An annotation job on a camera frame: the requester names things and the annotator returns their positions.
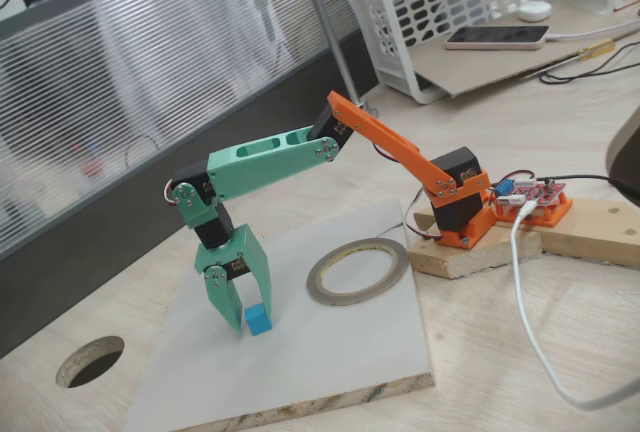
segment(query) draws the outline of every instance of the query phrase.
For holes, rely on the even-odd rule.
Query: red circuit board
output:
[[[538,199],[538,207],[548,207],[554,205],[558,196],[567,184],[551,183],[548,186],[544,182],[518,182],[514,184],[514,189],[509,195],[524,195],[527,200]]]

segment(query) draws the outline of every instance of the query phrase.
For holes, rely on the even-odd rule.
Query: green servo bracket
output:
[[[173,189],[173,200],[180,209],[185,224],[190,229],[218,218],[216,201],[206,205],[198,195],[196,188],[188,182],[183,182]]]
[[[198,247],[195,268],[204,274],[209,301],[229,322],[231,327],[242,329],[242,304],[232,280],[236,274],[251,272],[262,302],[271,317],[271,279],[267,255],[248,225],[233,231],[231,241],[217,249]]]
[[[207,171],[218,200],[252,192],[324,162],[339,152],[330,137],[307,140],[311,127],[213,152]]]

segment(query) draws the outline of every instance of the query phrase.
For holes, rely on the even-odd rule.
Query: wooden desk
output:
[[[640,52],[626,60],[640,60]],[[609,140],[640,105],[639,79],[640,69],[631,69],[556,87],[512,81],[431,106],[378,88],[370,102],[427,157],[466,145],[494,178],[523,167],[605,173]],[[354,134],[334,163],[232,201],[229,209],[235,223],[250,222],[266,237],[386,198],[407,206],[417,189],[401,166]],[[598,181],[572,181],[569,193],[620,199]],[[175,287],[191,273],[196,244],[195,234],[180,230],[4,357],[0,430],[121,430]],[[532,326],[570,390],[599,395],[640,374],[637,270],[544,257],[524,263],[522,273]],[[640,396],[583,413],[556,395],[522,330],[509,266],[454,281],[418,274],[416,281],[435,388],[257,430],[639,430]],[[106,335],[125,342],[114,367],[82,387],[56,385],[60,364]]]

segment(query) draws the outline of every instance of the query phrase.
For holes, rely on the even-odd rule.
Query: gripper jaw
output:
[[[253,274],[267,317],[271,318],[271,279],[267,255],[248,225],[233,230],[231,239],[215,249],[198,247],[195,268],[204,275],[209,301],[235,330],[242,329],[242,303],[233,279]]]

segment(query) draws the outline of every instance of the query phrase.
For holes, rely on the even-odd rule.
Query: roll of tape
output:
[[[346,256],[363,250],[381,250],[391,256],[391,268],[382,279],[362,290],[348,293],[331,292],[322,285],[324,274],[331,266]],[[311,297],[323,304],[353,305],[376,297],[393,287],[407,270],[408,265],[407,250],[394,240],[381,238],[357,240],[332,250],[320,259],[309,273],[307,288]]]

